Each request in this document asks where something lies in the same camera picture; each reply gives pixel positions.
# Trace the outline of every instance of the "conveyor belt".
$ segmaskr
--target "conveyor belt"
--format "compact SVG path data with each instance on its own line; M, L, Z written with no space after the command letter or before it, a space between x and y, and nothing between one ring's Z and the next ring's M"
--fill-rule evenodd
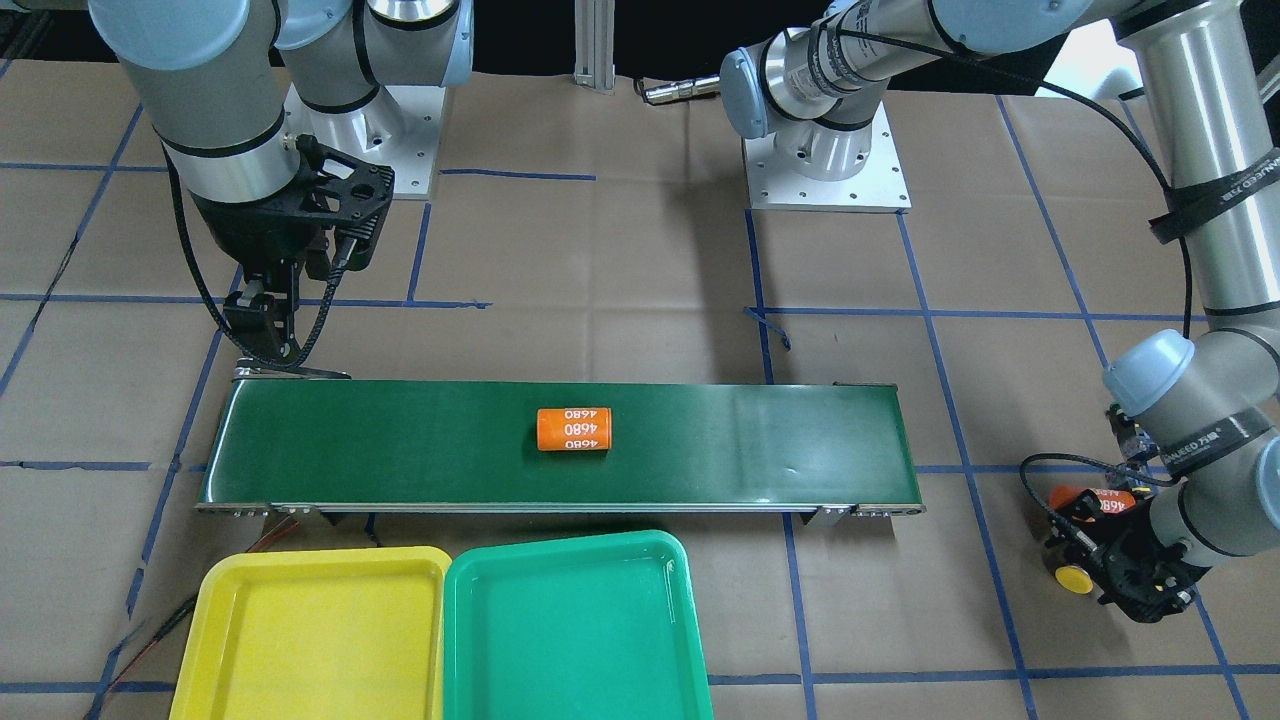
M539 407L603 406L612 450L536 450ZM923 510L891 386L248 378L205 483L207 510Z

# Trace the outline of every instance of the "yellow disc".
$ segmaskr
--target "yellow disc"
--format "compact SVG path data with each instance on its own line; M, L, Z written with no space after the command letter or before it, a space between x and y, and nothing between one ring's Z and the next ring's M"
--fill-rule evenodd
M1053 579L1057 580L1057 584L1076 594L1089 594L1093 592L1093 578L1079 565L1062 565L1057 570L1053 570Z

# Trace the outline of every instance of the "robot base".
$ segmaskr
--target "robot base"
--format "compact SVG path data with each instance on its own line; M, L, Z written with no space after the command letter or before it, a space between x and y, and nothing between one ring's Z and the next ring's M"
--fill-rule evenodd
M388 86L385 90L396 99L392 108L399 106L399 118L366 118L364 110L357 110L333 115L329 122L330 126L346 124L342 129L349 132L342 135L356 137L367 135L366 126L379 122L404 128L403 132L390 133L385 142L367 147L348 147L348 142L334 143L333 138L326 140L324 137L326 133L323 131L317 133L315 127L316 113L302 104L293 87L289 87L289 95L284 100L284 110L288 113L287 128L293 135L316 135L321 142L366 163L390 165L396 170L396 199L428 200L440 146L445 90L434 86Z
M906 178L888 128L884 108L872 120L873 143L867 164L846 181L806 178L777 158L773 137L742 141L746 184L755 210L820 210L833 213L896 213L911 208Z

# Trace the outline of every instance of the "orange can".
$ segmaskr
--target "orange can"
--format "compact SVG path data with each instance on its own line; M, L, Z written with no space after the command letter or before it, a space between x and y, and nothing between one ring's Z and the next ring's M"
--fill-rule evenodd
M1080 497L1080 493L1085 489L1091 489L1093 491L1093 495L1098 496L1098 500L1102 501L1102 511L1107 515L1124 512L1134 505L1138 505L1138 500L1134 498L1133 493L1123 489L1083 488L1075 486L1057 486L1053 488L1053 492L1048 496L1048 505L1055 510L1061 510L1070 505L1076 497Z
M608 407L543 407L538 411L538 450L608 450L613 411Z

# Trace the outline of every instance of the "yellow tray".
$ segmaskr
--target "yellow tray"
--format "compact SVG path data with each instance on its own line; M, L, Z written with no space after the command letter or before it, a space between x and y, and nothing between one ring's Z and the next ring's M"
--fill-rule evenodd
M449 556L234 555L200 588L170 720L442 717Z

